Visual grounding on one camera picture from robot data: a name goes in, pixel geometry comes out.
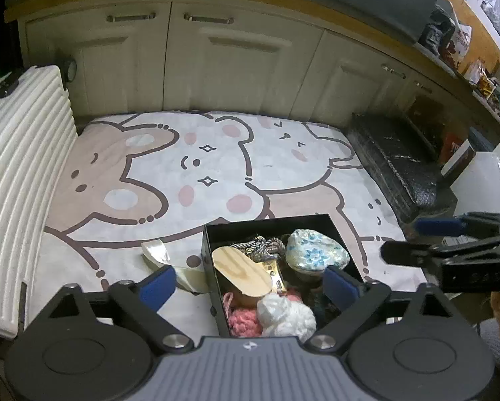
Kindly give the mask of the floral silk drawstring pouch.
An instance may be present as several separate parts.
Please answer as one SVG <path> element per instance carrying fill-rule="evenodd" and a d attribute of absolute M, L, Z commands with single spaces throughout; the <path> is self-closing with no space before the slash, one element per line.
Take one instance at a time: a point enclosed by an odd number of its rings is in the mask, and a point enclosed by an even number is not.
<path fill-rule="evenodd" d="M 351 257 L 334 239 L 315 230 L 296 229 L 287 240 L 284 259 L 296 272 L 321 276 L 328 266 L 345 268 Z"/>

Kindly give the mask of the yellow snack packet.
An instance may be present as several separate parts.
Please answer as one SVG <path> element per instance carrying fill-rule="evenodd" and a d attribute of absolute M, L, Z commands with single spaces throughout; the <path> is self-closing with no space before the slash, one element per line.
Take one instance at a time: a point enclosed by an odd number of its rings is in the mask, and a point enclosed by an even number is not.
<path fill-rule="evenodd" d="M 272 281 L 272 291 L 284 295 L 287 292 L 285 287 L 283 276 L 281 274 L 277 260 L 270 259 L 258 263 L 259 266 L 265 269 L 265 271 L 270 275 Z"/>

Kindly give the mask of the white knotted cloth ball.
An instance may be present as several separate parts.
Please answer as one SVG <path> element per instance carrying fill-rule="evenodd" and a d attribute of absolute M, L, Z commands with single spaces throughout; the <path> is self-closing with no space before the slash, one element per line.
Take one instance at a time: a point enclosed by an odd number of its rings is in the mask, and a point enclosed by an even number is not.
<path fill-rule="evenodd" d="M 305 343 L 317 330 L 313 311 L 296 296 L 271 292 L 258 301 L 256 311 L 263 337 L 297 337 Z"/>

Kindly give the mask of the oval wooden block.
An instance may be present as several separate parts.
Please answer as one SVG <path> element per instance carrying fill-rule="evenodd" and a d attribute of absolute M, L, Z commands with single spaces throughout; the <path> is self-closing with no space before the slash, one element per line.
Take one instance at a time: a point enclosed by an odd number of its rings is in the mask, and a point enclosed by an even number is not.
<path fill-rule="evenodd" d="M 216 270 L 247 297 L 259 299 L 272 291 L 270 274 L 236 248 L 217 248 L 212 253 L 212 262 Z"/>

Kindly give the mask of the brown plush toy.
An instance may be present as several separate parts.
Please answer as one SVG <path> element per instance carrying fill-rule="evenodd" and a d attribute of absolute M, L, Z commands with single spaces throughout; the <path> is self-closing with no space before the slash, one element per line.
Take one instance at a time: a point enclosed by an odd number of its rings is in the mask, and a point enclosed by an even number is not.
<path fill-rule="evenodd" d="M 296 289 L 302 301 L 314 313 L 317 328 L 322 328 L 338 317 L 341 312 L 324 294 L 323 279 L 300 274 L 296 278 Z"/>

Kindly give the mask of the white plastic wrapped box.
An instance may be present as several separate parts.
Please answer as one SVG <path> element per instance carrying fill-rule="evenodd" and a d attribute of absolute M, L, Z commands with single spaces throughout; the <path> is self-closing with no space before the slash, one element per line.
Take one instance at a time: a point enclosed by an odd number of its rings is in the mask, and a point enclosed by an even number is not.
<path fill-rule="evenodd" d="M 469 212 L 500 214 L 500 144 L 478 152 L 451 185 L 457 203 L 454 215 Z"/>

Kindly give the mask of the black glossy wrapped cushion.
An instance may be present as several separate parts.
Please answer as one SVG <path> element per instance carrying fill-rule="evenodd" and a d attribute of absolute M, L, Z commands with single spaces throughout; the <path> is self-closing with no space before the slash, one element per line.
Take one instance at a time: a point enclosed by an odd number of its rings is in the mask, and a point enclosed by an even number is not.
<path fill-rule="evenodd" d="M 400 224 L 452 214 L 457 199 L 428 143 L 409 120 L 354 114 L 347 138 Z"/>

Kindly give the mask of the pink knitted item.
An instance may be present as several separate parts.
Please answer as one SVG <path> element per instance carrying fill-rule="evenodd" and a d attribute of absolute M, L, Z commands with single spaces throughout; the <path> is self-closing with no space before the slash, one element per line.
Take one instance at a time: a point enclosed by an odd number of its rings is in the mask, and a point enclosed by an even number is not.
<path fill-rule="evenodd" d="M 256 307 L 245 308 L 236 306 L 235 295 L 228 292 L 223 296 L 223 306 L 227 317 L 230 335 L 236 338 L 258 338 L 262 336 L 262 326 L 257 319 Z"/>

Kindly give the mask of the cartoon bear bed sheet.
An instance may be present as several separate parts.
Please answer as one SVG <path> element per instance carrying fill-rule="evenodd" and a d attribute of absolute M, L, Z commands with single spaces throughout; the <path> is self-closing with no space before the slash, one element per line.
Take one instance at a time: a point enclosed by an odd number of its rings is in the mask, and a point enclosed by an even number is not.
<path fill-rule="evenodd" d="M 225 112 L 94 120 L 60 174 L 29 313 L 67 283 L 102 291 L 145 278 L 145 242 L 163 242 L 172 263 L 200 272 L 206 226 L 307 215 L 330 217 L 365 280 L 399 291 L 425 280 L 381 259 L 381 244 L 403 232 L 338 129 Z"/>

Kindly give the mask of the cluttered shelf items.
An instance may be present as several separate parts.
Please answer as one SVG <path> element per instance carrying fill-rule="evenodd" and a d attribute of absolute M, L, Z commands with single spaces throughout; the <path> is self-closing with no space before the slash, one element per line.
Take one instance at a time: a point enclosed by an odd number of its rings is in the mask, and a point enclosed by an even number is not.
<path fill-rule="evenodd" d="M 500 113 L 480 98 L 477 88 L 465 80 L 466 71 L 476 62 L 489 74 L 500 65 L 500 37 L 480 10 L 480 0 L 437 0 L 458 37 L 445 33 L 434 55 L 444 69 L 452 70 L 457 80 L 446 86 L 453 97 L 450 113 L 459 123 L 478 128 L 491 142 L 500 142 Z"/>

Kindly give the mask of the white ribbed panel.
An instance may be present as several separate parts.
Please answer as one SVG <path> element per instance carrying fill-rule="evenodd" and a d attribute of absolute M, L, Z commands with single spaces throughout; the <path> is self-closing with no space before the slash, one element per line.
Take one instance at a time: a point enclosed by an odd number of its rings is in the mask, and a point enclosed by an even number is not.
<path fill-rule="evenodd" d="M 58 67 L 31 67 L 0 99 L 1 338 L 25 322 L 50 202 L 76 139 Z"/>

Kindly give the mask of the cream cabinet with doors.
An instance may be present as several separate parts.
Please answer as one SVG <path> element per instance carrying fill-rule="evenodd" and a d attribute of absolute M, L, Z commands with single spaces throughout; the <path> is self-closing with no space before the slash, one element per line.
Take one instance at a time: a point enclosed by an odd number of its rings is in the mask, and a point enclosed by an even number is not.
<path fill-rule="evenodd" d="M 450 69 L 333 0 L 7 0 L 26 66 L 74 59 L 82 119 L 246 111 L 346 126 L 414 112 L 461 133 Z"/>

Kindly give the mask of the round white wall knob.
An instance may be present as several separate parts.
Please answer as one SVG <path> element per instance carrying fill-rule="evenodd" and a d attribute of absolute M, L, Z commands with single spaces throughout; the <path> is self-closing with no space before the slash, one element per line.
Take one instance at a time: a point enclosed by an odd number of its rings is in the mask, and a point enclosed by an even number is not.
<path fill-rule="evenodd" d="M 77 75 L 77 63 L 74 59 L 68 59 L 64 62 L 64 79 L 66 83 L 72 83 Z"/>

